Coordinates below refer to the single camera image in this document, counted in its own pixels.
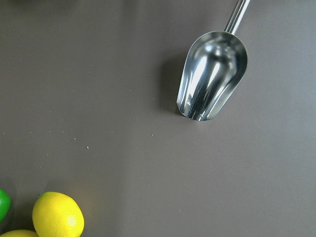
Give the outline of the green lime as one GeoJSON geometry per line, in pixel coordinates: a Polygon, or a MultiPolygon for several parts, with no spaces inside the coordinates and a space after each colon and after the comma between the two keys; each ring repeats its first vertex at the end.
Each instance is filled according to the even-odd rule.
{"type": "Polygon", "coordinates": [[[7,216],[11,206],[11,198],[10,195],[0,189],[0,222],[4,220],[4,218],[7,216]]]}

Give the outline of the whole yellow lemon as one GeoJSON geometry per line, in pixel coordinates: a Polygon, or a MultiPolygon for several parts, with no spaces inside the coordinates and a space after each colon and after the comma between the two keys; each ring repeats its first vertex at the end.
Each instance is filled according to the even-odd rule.
{"type": "Polygon", "coordinates": [[[38,234],[30,230],[13,230],[0,235],[0,237],[38,237],[38,234]]]}
{"type": "Polygon", "coordinates": [[[32,211],[34,228],[40,237],[79,237],[84,217],[78,204],[68,195],[45,192],[32,211]]]}

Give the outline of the metal ice scoop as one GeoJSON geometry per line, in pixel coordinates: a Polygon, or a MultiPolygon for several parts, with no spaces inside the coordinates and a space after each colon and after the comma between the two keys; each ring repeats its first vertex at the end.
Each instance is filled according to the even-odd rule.
{"type": "Polygon", "coordinates": [[[241,82],[248,53],[236,32],[249,3],[237,1],[224,30],[208,32],[190,47],[176,100],[185,117],[214,119],[241,82]]]}

